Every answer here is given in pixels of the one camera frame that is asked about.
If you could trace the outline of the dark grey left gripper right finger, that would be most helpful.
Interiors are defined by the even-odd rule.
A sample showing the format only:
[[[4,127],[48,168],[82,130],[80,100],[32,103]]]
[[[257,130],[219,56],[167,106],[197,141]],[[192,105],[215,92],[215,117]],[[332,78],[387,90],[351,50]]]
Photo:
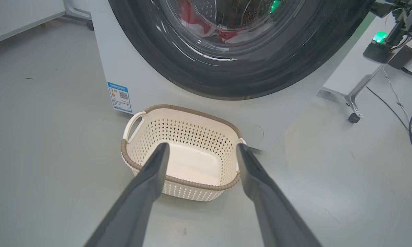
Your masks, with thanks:
[[[246,144],[236,147],[240,178],[254,203],[266,247],[320,247],[297,210],[268,175]]]

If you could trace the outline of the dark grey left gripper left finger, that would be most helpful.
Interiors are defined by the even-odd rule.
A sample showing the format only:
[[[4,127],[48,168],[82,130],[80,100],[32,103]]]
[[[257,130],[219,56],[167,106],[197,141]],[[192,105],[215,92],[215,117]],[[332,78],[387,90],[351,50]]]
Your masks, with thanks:
[[[160,143],[142,170],[127,185],[102,222],[87,247],[141,247],[153,203],[163,191],[170,146]]]

